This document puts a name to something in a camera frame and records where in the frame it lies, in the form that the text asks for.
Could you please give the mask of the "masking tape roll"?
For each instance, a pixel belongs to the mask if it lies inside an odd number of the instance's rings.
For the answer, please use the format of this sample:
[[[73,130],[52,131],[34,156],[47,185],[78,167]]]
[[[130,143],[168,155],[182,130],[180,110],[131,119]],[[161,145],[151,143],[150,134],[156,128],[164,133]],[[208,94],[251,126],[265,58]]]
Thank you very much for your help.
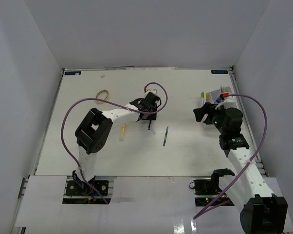
[[[103,100],[109,100],[110,93],[108,90],[101,90],[96,94],[95,97],[97,100],[95,101],[97,104],[104,104]]]

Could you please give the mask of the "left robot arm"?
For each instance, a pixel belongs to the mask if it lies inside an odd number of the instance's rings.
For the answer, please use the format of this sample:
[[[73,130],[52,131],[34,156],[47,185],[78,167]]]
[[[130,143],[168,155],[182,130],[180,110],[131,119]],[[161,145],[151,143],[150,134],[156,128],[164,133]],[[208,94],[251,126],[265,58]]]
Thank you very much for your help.
[[[147,90],[143,98],[131,101],[124,109],[99,111],[97,108],[92,108],[89,110],[75,131],[80,166],[73,172],[73,180],[82,194],[87,195],[93,191],[96,157],[106,144],[111,129],[129,122],[156,120],[155,111],[161,103],[161,98],[156,92],[155,89]]]

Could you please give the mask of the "yellow capped white marker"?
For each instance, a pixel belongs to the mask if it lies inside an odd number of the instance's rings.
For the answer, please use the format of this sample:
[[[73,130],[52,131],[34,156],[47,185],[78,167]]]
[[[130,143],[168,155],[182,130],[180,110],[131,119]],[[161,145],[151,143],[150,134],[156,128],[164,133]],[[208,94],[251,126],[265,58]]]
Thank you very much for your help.
[[[204,94],[205,94],[204,92],[201,93],[201,99],[202,99],[202,103],[203,103],[203,104],[204,104],[204,102],[205,102],[205,101],[204,101]]]

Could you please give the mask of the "blue gel pen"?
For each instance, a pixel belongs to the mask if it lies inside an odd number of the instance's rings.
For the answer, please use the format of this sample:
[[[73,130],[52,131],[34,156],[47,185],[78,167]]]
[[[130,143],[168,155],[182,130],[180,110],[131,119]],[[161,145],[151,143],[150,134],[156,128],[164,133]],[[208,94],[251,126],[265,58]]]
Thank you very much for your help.
[[[165,135],[164,135],[164,140],[163,140],[163,147],[166,145],[168,131],[169,131],[169,126],[167,126],[166,130],[165,130]]]

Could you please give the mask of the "small blue spray bottle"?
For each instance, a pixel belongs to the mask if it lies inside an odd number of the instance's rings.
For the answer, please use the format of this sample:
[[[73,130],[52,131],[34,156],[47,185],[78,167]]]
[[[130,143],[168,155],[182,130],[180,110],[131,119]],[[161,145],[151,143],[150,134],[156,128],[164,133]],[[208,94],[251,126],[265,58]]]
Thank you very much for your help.
[[[215,103],[221,103],[221,96],[219,96],[216,100]]]

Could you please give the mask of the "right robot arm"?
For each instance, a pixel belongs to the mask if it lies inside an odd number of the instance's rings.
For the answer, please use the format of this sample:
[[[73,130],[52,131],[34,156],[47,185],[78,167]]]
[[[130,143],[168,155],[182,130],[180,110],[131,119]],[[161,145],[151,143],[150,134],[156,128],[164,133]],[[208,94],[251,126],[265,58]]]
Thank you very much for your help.
[[[287,201],[268,186],[252,160],[252,152],[241,133],[242,111],[207,102],[193,112],[197,122],[214,125],[219,131],[220,147],[236,170],[233,173],[230,169],[218,169],[212,173],[210,187],[218,196],[193,218],[213,209],[215,202],[227,195],[239,212],[241,227],[246,234],[283,233]]]

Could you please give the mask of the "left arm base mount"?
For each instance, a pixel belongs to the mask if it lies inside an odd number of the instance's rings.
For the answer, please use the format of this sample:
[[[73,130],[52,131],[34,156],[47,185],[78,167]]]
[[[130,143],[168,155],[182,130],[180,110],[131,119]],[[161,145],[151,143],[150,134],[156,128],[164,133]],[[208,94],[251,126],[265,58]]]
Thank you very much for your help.
[[[108,180],[96,180],[92,183],[93,187],[102,195],[108,195],[109,181]],[[82,189],[75,181],[67,181],[66,190],[64,193],[66,196],[82,196],[82,195],[97,195],[98,193],[88,185],[85,189]]]

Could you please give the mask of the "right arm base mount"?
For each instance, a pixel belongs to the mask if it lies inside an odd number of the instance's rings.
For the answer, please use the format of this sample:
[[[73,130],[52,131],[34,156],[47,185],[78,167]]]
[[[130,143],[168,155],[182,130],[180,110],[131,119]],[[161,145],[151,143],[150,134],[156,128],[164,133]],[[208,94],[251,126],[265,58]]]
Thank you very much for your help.
[[[220,193],[210,179],[195,179],[190,182],[189,189],[194,191],[196,207],[209,204]]]

